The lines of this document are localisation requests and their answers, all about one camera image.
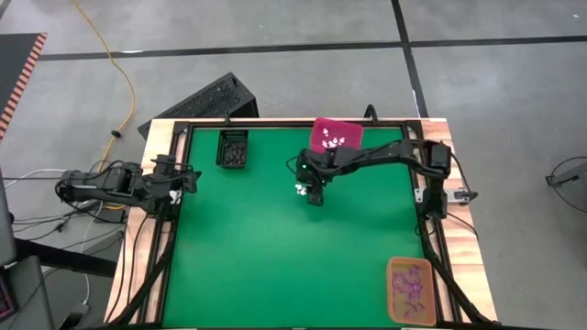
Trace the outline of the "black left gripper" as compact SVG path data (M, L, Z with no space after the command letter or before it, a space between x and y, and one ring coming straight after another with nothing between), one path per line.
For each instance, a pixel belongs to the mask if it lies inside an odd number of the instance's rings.
M174 156L158 154L151 159L155 164L150 175L150 194L164 195L170 191L196 193L196 181L202 175L199 170L189 170L189 165L180 163Z

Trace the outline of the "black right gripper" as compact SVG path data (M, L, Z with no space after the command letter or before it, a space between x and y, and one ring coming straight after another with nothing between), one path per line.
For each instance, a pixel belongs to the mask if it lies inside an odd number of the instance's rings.
M294 176L297 185L307 195L307 203L313 206L324 205L322 188L331 179L329 175L334 169L334 157L338 148L327 148L323 152L302 148L297 155Z

